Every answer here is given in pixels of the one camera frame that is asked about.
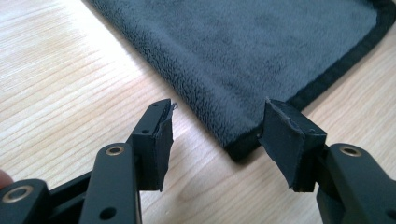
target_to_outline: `fleece fabric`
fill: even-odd
[[[395,13],[389,0],[90,1],[235,161],[257,147],[267,97],[303,109],[381,39]]]

